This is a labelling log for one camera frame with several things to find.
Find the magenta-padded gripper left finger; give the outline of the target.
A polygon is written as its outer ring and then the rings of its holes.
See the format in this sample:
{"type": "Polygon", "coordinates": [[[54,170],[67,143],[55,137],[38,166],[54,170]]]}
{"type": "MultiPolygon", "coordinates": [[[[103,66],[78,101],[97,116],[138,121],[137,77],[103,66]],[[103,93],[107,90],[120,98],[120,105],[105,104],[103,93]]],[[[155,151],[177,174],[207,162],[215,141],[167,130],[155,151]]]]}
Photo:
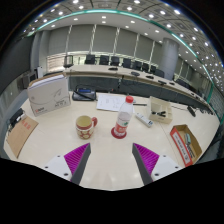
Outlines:
{"type": "Polygon", "coordinates": [[[43,167],[43,169],[79,185],[90,154],[91,145],[87,143],[65,155],[55,156],[43,167]]]}

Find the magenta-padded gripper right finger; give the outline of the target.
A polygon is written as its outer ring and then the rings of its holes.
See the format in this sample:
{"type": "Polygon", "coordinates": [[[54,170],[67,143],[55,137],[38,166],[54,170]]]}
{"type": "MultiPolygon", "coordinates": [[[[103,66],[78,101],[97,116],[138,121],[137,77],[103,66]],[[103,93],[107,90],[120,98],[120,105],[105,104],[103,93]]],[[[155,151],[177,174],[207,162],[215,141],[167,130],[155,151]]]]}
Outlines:
{"type": "Polygon", "coordinates": [[[150,149],[134,143],[132,154],[136,160],[144,185],[181,170],[181,167],[167,155],[158,155],[150,149]]]}

